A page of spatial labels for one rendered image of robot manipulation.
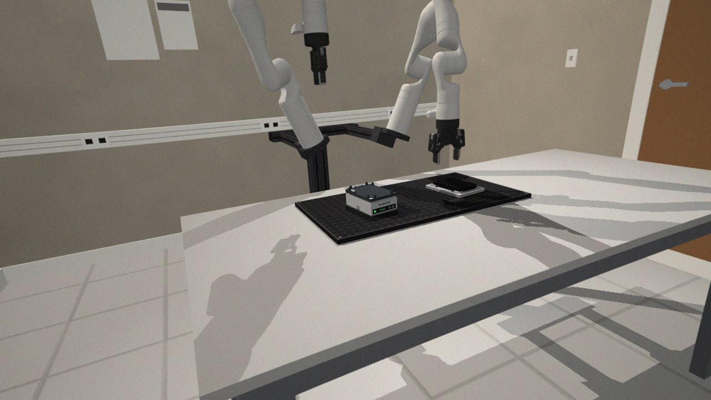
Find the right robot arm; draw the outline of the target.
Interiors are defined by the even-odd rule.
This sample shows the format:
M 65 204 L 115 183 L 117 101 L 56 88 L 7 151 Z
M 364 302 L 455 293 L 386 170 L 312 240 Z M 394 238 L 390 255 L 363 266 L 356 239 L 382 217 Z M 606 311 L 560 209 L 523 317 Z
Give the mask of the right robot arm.
M 228 0 L 229 9 L 251 53 L 260 81 L 269 91 L 281 89 L 279 105 L 304 149 L 323 140 L 301 92 L 294 71 L 282 58 L 271 60 L 266 44 L 265 19 L 258 0 Z M 328 33 L 326 0 L 302 0 L 303 24 L 291 34 Z

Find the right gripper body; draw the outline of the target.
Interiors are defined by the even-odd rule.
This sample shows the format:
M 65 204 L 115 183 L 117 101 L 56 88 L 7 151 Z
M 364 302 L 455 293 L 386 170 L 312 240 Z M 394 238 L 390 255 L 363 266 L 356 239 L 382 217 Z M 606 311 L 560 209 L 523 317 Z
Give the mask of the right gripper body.
M 306 33 L 304 34 L 304 44 L 306 47 L 312 47 L 312 52 L 315 52 L 317 60 L 317 47 L 329 45 L 329 34 L 323 32 Z

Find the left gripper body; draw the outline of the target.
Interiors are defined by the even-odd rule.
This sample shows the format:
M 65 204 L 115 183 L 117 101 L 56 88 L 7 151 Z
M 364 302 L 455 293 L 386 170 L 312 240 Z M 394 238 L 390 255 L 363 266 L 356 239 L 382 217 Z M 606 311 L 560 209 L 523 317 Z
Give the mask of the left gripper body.
M 436 119 L 436 129 L 438 130 L 437 134 L 439 134 L 439 137 L 438 137 L 439 142 L 442 143 L 443 140 L 445 139 L 446 135 L 450 135 L 450 139 L 447 141 L 445 146 L 448 146 L 448 144 L 454 143 L 452 134 L 455 134 L 455 136 L 457 136 L 458 135 L 458 130 L 457 130 L 458 128 L 459 128 L 459 119 L 446 119 L 446 121 L 443 121 L 442 119 Z

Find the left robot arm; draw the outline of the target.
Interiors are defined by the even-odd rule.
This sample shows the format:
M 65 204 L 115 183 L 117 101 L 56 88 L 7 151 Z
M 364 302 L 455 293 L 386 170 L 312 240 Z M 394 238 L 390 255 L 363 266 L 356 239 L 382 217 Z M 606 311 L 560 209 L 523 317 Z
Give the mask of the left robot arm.
M 438 52 L 433 60 L 418 55 L 436 39 L 439 47 L 451 51 Z M 419 81 L 402 85 L 387 128 L 407 135 L 432 67 L 437 83 L 437 109 L 428 111 L 427 117 L 443 121 L 459 119 L 459 84 L 447 82 L 444 75 L 459 75 L 465 71 L 466 66 L 467 57 L 460 42 L 459 15 L 452 0 L 432 0 L 420 14 L 405 65 L 405 75 Z

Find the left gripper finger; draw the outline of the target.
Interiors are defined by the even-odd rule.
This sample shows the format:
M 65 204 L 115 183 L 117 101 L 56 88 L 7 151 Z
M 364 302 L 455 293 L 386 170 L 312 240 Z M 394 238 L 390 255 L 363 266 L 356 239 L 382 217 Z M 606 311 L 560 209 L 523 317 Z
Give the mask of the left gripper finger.
M 441 144 L 439 144 L 438 137 L 439 137 L 439 134 L 436 134 L 436 133 L 430 133 L 430 135 L 429 135 L 428 151 L 433 152 L 434 164 L 440 163 L 440 151 L 445 146 L 447 141 L 450 139 L 450 135 L 446 135 L 445 139 L 443 140 L 443 142 Z M 432 147 L 432 145 L 433 145 L 433 147 Z
M 455 134 L 452 134 L 452 138 L 454 140 L 454 160 L 459 160 L 460 157 L 460 148 L 465 146 L 465 134 L 464 134 L 464 129 L 457 129 L 458 130 L 458 135 L 455 136 Z M 460 143 L 460 140 L 462 140 L 462 143 Z

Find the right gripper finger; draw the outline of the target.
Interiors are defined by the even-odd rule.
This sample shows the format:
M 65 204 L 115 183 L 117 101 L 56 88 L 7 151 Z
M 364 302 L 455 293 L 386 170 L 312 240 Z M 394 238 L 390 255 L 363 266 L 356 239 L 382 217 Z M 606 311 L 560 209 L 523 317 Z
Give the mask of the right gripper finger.
M 311 54 L 311 53 L 312 53 L 312 51 L 310 51 L 310 54 Z M 313 72 L 313 84 L 319 84 L 319 83 L 318 83 L 318 68 L 317 68 L 317 66 L 315 66 L 314 63 L 313 63 L 312 54 L 311 54 L 311 61 L 312 61 L 312 72 Z M 315 68 L 314 68 L 314 67 L 315 67 Z
M 327 84 L 327 49 L 325 47 L 317 47 L 318 61 L 315 52 L 312 52 L 313 61 L 318 68 L 318 83 Z M 323 60 L 323 61 L 321 61 Z M 322 62 L 322 65 L 321 65 Z

